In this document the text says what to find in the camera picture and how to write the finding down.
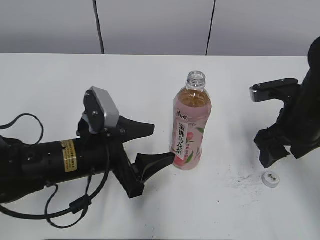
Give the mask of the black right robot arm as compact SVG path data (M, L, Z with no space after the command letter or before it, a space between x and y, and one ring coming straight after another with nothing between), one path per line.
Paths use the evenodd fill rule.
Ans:
M259 130L254 143L259 161L267 169L293 155L300 159L320 146L320 40L310 46L309 70L302 82L295 78L258 83L250 87L254 103L280 100L284 103L276 123Z

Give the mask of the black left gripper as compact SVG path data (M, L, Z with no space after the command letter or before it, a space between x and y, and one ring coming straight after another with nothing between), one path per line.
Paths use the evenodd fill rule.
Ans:
M58 182L76 180L90 174L113 172L130 199L141 196L145 188L144 183L162 169L172 165L175 154L138 153L135 163L130 163L123 143L152 136L154 130L154 124L120 116L115 128L92 134L87 122L81 119L77 130L78 138L72 140L77 170L62 173Z

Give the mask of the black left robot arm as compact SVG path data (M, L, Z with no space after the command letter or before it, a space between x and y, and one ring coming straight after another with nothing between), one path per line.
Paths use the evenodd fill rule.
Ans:
M89 175L113 172L129 198L143 194L145 182L174 161L174 154L138 154L131 163L124 143L149 137L155 126L120 117L116 127L97 134L81 120L77 138L27 145L5 139L0 149L0 201L10 203L42 190Z

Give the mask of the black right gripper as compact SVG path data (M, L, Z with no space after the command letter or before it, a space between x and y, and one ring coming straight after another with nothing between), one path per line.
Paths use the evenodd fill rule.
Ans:
M254 143L260 151L259 161L264 168L271 167L278 160L286 158L290 153L300 152L300 117L296 110L297 99L288 98L280 110L276 123L259 130Z

